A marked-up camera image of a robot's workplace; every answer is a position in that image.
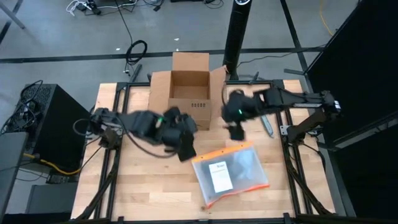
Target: open cardboard box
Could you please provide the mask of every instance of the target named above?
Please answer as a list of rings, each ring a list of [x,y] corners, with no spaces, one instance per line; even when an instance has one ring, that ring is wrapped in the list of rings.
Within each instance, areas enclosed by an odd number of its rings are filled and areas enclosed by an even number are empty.
[[[199,130],[209,130],[210,121],[221,116],[225,75],[225,67],[209,72],[209,54],[174,52],[172,71],[152,74],[148,109],[163,114],[178,106]]]

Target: white cable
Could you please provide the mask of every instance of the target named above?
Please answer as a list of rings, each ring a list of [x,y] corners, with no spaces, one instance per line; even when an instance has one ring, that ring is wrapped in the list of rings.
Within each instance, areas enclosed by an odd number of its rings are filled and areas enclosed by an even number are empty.
[[[121,5],[118,6],[118,7],[122,7],[122,6],[133,6],[133,5],[137,4],[137,1],[138,1],[138,0],[136,0],[136,1],[133,2],[133,3],[121,4]],[[97,9],[103,9],[103,8],[117,9],[118,7],[116,7],[116,6],[101,6],[101,7],[97,7]]]
[[[67,6],[67,12],[69,12],[71,15],[73,15],[73,16],[75,16],[75,14],[73,13],[74,12],[74,10],[76,9],[76,7],[79,5],[79,4],[84,4],[84,2],[82,2],[82,1],[79,1],[79,0],[73,0],[73,1],[71,1],[70,3],[69,3],[69,5]]]

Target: wooden table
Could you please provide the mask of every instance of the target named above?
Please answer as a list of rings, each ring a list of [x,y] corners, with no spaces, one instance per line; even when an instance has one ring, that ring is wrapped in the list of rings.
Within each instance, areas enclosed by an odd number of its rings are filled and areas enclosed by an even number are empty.
[[[284,85],[292,92],[302,92],[298,80],[284,80]],[[240,88],[245,91],[245,94],[250,95],[254,90],[268,87],[268,85],[230,85],[226,89],[230,92]],[[115,91],[115,83],[101,84],[96,108],[111,109]],[[146,110],[149,92],[149,87],[132,87],[127,112]],[[123,94],[122,92],[119,111],[123,105]],[[292,109],[291,113],[294,124],[308,117],[308,111],[303,109]],[[202,209],[205,203],[191,162],[180,163],[177,156],[171,159],[148,156],[134,146],[128,138],[123,138],[112,220],[117,220],[118,216],[124,216],[124,219],[129,221],[279,218],[284,212],[289,212],[291,216],[294,216],[276,116],[268,115],[268,119],[275,132],[274,139],[268,136],[259,119],[248,121],[243,126],[246,139],[254,142],[271,186],[267,189],[226,197],[216,202],[209,210]],[[285,122],[284,113],[282,113],[282,119]],[[225,125],[224,121],[218,118],[211,122],[209,131],[199,131],[195,134],[194,146],[197,154],[205,154],[237,144],[229,139],[227,130],[222,128],[223,125]],[[161,153],[164,148],[163,146],[152,147],[140,140],[138,142],[156,153]],[[317,149],[313,138],[307,136],[305,143]],[[96,142],[86,148],[85,161],[97,148]],[[299,149],[308,187],[326,209],[334,212],[321,159],[316,152],[305,146],[300,146]],[[79,216],[94,197],[100,181],[103,157],[104,151],[97,153],[81,172],[72,218]],[[301,190],[297,184],[296,186],[301,209],[305,211]],[[105,214],[108,194],[105,194],[104,198],[102,217]]]

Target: metal table leg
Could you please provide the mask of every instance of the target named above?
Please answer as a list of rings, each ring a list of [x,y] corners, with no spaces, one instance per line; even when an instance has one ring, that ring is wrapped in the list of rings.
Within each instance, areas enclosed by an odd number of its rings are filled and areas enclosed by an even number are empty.
[[[23,23],[1,1],[0,9],[2,9],[16,24],[18,24],[21,29],[25,28]]]

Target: yellow cable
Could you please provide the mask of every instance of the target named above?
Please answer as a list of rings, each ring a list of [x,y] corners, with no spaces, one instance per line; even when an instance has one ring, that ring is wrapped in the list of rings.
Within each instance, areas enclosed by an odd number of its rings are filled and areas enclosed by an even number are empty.
[[[320,2],[320,6],[319,6],[319,15],[321,16],[323,25],[326,27],[326,29],[328,29],[329,34],[330,34],[331,36],[333,36],[333,34],[331,33],[331,31],[330,31],[328,25],[326,24],[326,22],[325,22],[325,20],[324,20],[324,18],[323,18],[323,16],[322,16],[323,0],[320,0],[320,1],[321,1],[321,2]]]
[[[28,154],[28,153],[24,153],[24,156],[29,157],[29,158],[31,158],[31,159],[35,159],[35,156],[30,155],[30,154]],[[60,172],[61,174],[65,174],[65,175],[73,175],[73,174],[77,174],[77,173],[79,173],[79,172],[81,171],[81,168],[79,168],[79,169],[77,169],[77,170],[75,170],[75,171],[73,171],[73,172],[66,172],[66,171],[63,171],[63,170],[59,169],[59,168],[57,167],[57,165],[55,165],[55,164],[52,163],[52,162],[46,161],[46,160],[44,160],[44,159],[40,159],[40,162],[42,162],[42,163],[44,163],[44,164],[47,164],[47,165],[49,165],[49,166],[52,166],[52,167],[53,167],[54,169],[56,169],[58,172]]]

